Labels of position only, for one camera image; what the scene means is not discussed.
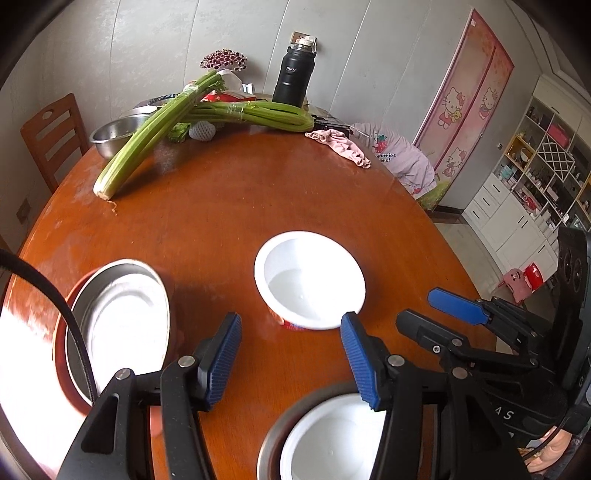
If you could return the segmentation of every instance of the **round wooden table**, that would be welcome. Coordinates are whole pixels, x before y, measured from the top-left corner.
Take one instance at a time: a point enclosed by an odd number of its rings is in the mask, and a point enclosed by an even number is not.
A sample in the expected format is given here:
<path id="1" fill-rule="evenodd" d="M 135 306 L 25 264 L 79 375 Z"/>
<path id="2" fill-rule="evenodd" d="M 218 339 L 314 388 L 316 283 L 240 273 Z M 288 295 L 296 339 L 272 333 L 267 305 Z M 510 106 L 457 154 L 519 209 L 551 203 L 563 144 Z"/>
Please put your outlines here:
<path id="1" fill-rule="evenodd" d="M 220 480 L 256 478 L 261 443 L 276 419 L 312 391 L 352 379 L 338 330 L 293 332 L 258 294 L 256 253 L 290 230 L 326 235 L 357 260 L 367 295 L 359 317 L 392 353 L 438 369 L 435 355 L 396 330 L 412 308 L 493 349 L 494 337 L 428 306 L 433 287 L 478 294 L 427 215 L 379 162 L 363 170 L 297 134 L 228 128 L 210 143 L 157 147 L 116 200 L 92 193 L 104 166 L 95 149 L 53 195 L 21 256 L 66 295 L 90 270 L 136 258 L 166 270 L 171 301 L 192 353 L 228 311 L 242 316 L 243 340 L 223 400 L 201 415 Z M 55 477 L 83 417 L 66 400 L 52 362 L 57 311 L 12 279 L 0 318 L 0 404 L 33 458 Z M 152 446 L 157 479 L 168 478 L 164 443 Z"/>

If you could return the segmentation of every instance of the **metal screw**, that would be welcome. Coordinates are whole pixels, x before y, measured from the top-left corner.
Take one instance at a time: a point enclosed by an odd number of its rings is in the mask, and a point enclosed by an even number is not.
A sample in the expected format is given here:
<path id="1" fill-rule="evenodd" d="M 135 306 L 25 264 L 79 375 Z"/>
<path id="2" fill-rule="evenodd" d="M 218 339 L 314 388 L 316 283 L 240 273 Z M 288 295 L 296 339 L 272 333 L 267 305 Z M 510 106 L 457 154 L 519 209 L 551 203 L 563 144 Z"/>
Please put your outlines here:
<path id="1" fill-rule="evenodd" d="M 185 355 L 178 359 L 178 364 L 185 368 L 190 367 L 195 363 L 195 359 L 191 355 Z"/>
<path id="2" fill-rule="evenodd" d="M 122 368 L 115 374 L 115 378 L 117 380 L 124 380 L 128 376 L 131 375 L 131 370 L 129 368 Z"/>
<path id="3" fill-rule="evenodd" d="M 400 355 L 390 355 L 388 357 L 388 363 L 393 367 L 401 367 L 404 365 L 404 358 Z"/>
<path id="4" fill-rule="evenodd" d="M 464 380 L 468 376 L 468 371 L 462 367 L 456 367 L 452 370 L 452 375 L 458 380 Z"/>

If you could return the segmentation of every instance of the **black thermos bottle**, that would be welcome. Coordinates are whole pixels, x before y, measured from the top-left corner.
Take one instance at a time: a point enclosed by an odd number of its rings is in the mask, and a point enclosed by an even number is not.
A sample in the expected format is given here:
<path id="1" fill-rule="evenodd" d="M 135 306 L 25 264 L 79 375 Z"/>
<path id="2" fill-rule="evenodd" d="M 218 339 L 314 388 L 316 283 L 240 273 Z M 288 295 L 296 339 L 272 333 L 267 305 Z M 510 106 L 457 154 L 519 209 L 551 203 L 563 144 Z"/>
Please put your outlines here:
<path id="1" fill-rule="evenodd" d="M 293 46 L 287 47 L 273 94 L 274 102 L 301 108 L 314 71 L 316 52 L 312 50 L 313 45 L 313 41 L 299 38 Z"/>

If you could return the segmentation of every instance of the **red stool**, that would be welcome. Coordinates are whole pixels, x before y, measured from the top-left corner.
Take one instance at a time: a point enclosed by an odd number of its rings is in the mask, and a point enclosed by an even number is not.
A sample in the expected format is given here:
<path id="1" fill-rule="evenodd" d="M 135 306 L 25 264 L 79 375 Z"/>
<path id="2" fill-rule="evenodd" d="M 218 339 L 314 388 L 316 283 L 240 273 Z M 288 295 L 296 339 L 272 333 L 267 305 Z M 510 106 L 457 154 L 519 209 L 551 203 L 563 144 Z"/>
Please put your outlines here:
<path id="1" fill-rule="evenodd" d="M 544 284 L 542 273 L 535 263 L 532 263 L 524 270 L 525 278 L 530 284 L 531 291 L 534 292 Z"/>

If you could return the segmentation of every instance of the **red box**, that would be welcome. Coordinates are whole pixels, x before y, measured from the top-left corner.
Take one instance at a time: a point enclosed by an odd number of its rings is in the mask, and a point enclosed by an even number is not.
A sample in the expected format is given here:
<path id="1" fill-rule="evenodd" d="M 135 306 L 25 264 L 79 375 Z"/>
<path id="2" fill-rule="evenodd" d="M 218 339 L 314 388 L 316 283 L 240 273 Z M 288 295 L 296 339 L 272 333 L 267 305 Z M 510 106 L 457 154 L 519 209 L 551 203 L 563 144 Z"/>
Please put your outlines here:
<path id="1" fill-rule="evenodd" d="M 548 135 L 554 138 L 555 142 L 558 143 L 558 145 L 560 145 L 562 148 L 567 148 L 569 146 L 569 136 L 558 125 L 550 125 L 550 128 L 548 129 Z"/>

